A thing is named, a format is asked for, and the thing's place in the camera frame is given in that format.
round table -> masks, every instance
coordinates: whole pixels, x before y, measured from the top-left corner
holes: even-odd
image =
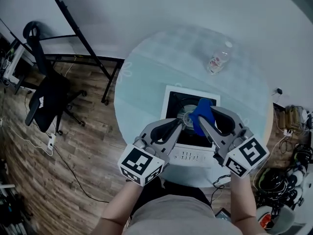
[[[226,41],[233,43],[231,59],[218,75],[211,76],[205,67]],[[160,120],[166,85],[220,95],[221,106],[236,112],[267,143],[273,118],[267,83],[249,52],[229,37],[197,26],[181,26],[156,33],[131,52],[119,72],[114,97],[126,143],[133,143],[147,124]],[[169,165],[162,177],[181,185],[211,187],[225,174],[229,174],[228,168],[214,160],[211,168]]]

white marker cube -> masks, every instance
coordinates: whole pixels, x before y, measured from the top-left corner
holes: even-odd
[[[252,136],[240,146],[228,152],[223,165],[238,177],[243,178],[268,155],[269,151],[266,146],[258,142],[255,136]]]
[[[165,161],[157,158],[133,144],[128,144],[118,160],[121,173],[144,186],[163,171]]]

chair seat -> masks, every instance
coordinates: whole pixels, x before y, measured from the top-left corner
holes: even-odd
[[[30,109],[34,102],[43,98],[43,106],[40,106],[34,116],[34,120],[42,132],[48,130],[55,116],[61,114],[66,107],[69,86],[69,81],[61,75],[57,83],[46,77],[32,96],[29,102]]]

chair armrest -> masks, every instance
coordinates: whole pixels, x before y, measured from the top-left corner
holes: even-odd
[[[25,124],[27,126],[30,126],[31,122],[34,120],[34,117],[35,117],[35,113],[37,111],[37,109],[39,108],[40,106],[40,100],[36,100],[31,108],[29,109],[29,113],[27,114],[27,117],[25,119]]]

wooden floor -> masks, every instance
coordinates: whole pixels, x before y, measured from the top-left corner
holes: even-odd
[[[103,63],[111,73],[115,63]],[[70,65],[57,63],[55,69],[64,75]],[[108,80],[98,67],[73,65],[67,78],[71,81],[73,92],[83,89],[88,93],[86,97],[75,99],[71,110],[86,126],[82,127],[63,115],[60,129],[64,134],[57,137],[55,147],[88,194],[99,200],[110,201],[125,183],[116,166],[126,145],[114,113],[115,81],[109,92],[110,104],[105,106],[101,98]],[[41,79],[42,76],[34,72],[29,82],[39,84]],[[17,185],[17,191],[26,199],[27,209],[34,214],[33,228],[38,234],[45,235],[90,233],[105,203],[84,195],[56,152],[50,157],[21,139],[31,140],[36,146],[46,148],[49,138],[34,124],[27,127],[24,123],[32,93],[27,94],[28,90],[20,89],[17,95],[13,95],[11,87],[5,89],[6,93],[4,87],[0,87],[0,110],[4,120],[0,129],[0,152],[8,163],[10,183]],[[53,126],[47,132],[53,133]],[[282,137],[274,122],[268,148],[272,150]],[[293,143],[297,140],[296,136],[292,138]],[[290,157],[291,152],[282,154],[276,149],[266,166],[286,167]],[[211,199],[214,189],[202,190]],[[212,207],[215,212],[221,207],[230,210],[229,185],[213,201]]]

